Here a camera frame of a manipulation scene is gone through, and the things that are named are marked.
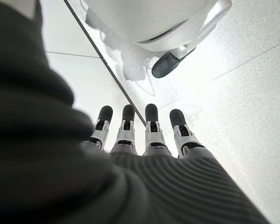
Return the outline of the dark robot left hand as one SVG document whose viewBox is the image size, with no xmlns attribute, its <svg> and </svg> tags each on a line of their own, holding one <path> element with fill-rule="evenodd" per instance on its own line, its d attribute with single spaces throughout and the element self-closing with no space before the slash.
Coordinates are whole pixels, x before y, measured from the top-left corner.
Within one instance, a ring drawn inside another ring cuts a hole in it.
<svg viewBox="0 0 280 224">
<path fill-rule="evenodd" d="M 216 158 L 189 138 L 110 153 L 48 63 L 37 0 L 0 0 L 0 224 L 265 224 Z"/>
</svg>

